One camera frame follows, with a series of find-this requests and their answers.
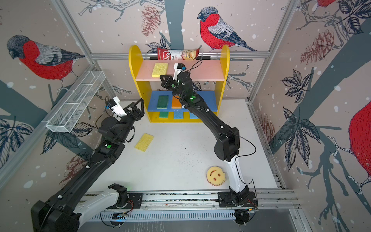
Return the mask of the light green sponge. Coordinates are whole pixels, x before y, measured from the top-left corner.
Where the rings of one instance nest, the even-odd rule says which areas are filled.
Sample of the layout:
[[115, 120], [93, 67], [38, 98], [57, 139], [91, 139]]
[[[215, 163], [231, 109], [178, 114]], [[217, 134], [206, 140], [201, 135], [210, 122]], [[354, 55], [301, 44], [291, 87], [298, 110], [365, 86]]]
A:
[[160, 112], [159, 113], [159, 118], [160, 119], [167, 119], [169, 116], [169, 112]]

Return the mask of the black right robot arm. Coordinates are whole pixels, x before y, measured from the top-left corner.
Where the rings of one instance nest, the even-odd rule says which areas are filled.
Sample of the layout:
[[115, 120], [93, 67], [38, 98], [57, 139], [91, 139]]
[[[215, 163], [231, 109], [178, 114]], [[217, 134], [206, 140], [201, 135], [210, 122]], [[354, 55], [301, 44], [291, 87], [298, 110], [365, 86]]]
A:
[[193, 89], [190, 72], [181, 72], [177, 78], [161, 75], [160, 80], [161, 86], [178, 97], [182, 107], [197, 116], [214, 135], [216, 139], [214, 152], [228, 165], [227, 175], [230, 184], [229, 197], [221, 202], [236, 207], [249, 204], [257, 208], [256, 193], [249, 189], [238, 170], [240, 139], [242, 138], [239, 130], [224, 123]]

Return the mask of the red cassava chips bag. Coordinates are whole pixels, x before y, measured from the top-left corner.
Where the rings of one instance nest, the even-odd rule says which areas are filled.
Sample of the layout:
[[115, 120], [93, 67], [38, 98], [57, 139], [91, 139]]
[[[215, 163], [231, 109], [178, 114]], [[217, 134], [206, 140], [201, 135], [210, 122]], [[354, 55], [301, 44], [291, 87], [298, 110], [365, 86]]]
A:
[[157, 59], [165, 61], [174, 61], [174, 60], [196, 60], [199, 56], [200, 49], [196, 50], [171, 50], [157, 48]]

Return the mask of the yellow shelf with coloured boards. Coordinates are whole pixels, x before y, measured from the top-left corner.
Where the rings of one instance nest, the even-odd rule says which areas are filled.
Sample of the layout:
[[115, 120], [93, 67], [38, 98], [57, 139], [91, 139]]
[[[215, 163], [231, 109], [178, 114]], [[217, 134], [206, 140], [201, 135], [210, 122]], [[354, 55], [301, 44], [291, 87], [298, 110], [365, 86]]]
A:
[[[219, 60], [203, 60], [199, 63], [198, 60], [144, 60], [140, 48], [136, 45], [131, 46], [128, 53], [128, 63], [131, 75], [136, 85], [140, 97], [144, 100], [146, 114], [151, 123], [201, 123], [200, 119], [190, 119], [190, 112], [186, 109], [172, 109], [172, 92], [171, 91], [155, 91], [151, 84], [154, 82], [160, 83], [159, 78], [151, 76], [155, 63], [167, 63], [167, 75], [174, 75], [174, 64], [183, 63], [186, 69], [190, 70], [190, 77], [193, 82], [215, 82], [214, 90], [198, 91], [204, 98], [206, 104], [217, 115], [220, 110], [221, 101], [224, 94], [224, 89], [227, 82], [229, 67], [230, 67], [230, 49], [224, 46], [221, 51]], [[168, 95], [169, 102], [167, 109], [157, 109], [158, 97]], [[174, 120], [174, 112], [184, 112], [183, 120]], [[160, 119], [160, 112], [169, 112], [167, 119]]]

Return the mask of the pale yellow sponge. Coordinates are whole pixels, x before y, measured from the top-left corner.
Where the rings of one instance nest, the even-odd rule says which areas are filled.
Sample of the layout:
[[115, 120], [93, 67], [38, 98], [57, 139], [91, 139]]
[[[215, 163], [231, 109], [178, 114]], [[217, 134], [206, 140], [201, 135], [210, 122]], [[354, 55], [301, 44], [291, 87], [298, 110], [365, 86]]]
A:
[[172, 109], [182, 109], [182, 104], [176, 97], [172, 98]]

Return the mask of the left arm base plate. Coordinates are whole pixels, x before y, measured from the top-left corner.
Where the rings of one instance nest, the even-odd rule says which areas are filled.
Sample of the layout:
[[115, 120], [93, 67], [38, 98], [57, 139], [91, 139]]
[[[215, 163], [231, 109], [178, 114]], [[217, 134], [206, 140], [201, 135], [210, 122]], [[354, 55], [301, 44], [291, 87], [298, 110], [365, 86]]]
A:
[[106, 209], [119, 210], [119, 209], [140, 209], [142, 204], [142, 193], [126, 193], [120, 194], [114, 205], [110, 205]]

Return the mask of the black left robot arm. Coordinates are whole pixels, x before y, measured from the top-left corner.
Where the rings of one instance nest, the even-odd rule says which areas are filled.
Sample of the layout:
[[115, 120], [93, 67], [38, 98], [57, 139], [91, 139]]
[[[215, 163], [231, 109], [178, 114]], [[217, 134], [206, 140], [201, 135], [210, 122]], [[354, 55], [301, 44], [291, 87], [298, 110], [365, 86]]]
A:
[[76, 232], [83, 224], [109, 207], [134, 209], [126, 187], [111, 184], [107, 190], [80, 203], [95, 181], [122, 154], [129, 133], [135, 132], [134, 123], [145, 115], [144, 101], [140, 99], [123, 108], [117, 118], [107, 117], [99, 128], [101, 144], [93, 151], [89, 162], [63, 188], [46, 202], [38, 201], [31, 208], [35, 232]]

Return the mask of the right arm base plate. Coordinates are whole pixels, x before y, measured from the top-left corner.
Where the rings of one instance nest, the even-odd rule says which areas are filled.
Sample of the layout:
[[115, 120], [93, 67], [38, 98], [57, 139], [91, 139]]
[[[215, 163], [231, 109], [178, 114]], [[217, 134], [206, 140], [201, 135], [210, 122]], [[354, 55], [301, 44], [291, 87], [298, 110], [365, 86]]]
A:
[[220, 208], [250, 207], [257, 208], [258, 201], [254, 192], [248, 192], [244, 197], [234, 196], [231, 192], [218, 192], [215, 200]]

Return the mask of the yellow smiley face sponge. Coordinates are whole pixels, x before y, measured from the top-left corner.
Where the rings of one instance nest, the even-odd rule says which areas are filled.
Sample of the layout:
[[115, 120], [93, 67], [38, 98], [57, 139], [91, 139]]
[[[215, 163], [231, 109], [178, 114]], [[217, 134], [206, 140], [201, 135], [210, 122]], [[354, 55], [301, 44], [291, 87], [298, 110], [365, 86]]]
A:
[[207, 181], [213, 186], [221, 186], [226, 181], [226, 175], [224, 171], [218, 167], [210, 167], [206, 175]]

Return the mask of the blue sponge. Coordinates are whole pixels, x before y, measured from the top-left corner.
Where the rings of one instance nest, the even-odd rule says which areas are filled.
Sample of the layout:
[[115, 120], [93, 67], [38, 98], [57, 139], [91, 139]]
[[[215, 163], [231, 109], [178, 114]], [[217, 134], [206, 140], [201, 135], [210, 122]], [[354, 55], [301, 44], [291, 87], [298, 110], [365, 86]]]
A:
[[184, 119], [184, 112], [175, 111], [174, 112], [174, 120], [183, 120]]
[[198, 119], [198, 117], [192, 113], [190, 113], [190, 116], [189, 116], [190, 119]]

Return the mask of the dark green sponge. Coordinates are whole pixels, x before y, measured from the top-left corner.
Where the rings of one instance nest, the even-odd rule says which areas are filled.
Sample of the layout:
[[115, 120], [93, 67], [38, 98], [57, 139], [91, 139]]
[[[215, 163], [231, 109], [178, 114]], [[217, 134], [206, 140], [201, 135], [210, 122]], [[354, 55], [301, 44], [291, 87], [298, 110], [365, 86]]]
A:
[[157, 101], [157, 109], [167, 109], [168, 108], [168, 102], [169, 102], [169, 96], [168, 95], [159, 96], [158, 101]]

